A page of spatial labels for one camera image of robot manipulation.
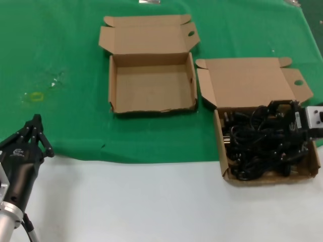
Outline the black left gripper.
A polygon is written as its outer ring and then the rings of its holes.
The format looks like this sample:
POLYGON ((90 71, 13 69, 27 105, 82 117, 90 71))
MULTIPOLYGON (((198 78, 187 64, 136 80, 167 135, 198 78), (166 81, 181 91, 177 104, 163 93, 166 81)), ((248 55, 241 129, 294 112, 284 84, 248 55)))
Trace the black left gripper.
POLYGON ((41 115, 35 114, 23 128, 1 141, 1 164, 10 183, 4 201, 21 210, 27 207, 42 158, 55 156, 43 130, 41 115))

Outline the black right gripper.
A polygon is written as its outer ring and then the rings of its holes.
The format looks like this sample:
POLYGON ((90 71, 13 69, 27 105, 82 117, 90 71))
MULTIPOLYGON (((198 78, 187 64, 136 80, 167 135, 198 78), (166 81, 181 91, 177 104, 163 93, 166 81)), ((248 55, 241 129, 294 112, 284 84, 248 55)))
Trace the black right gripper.
POLYGON ((271 101, 267 106, 269 116, 284 119, 284 135, 286 141, 297 141, 299 154, 308 153, 308 123, 305 107, 296 100, 271 101))

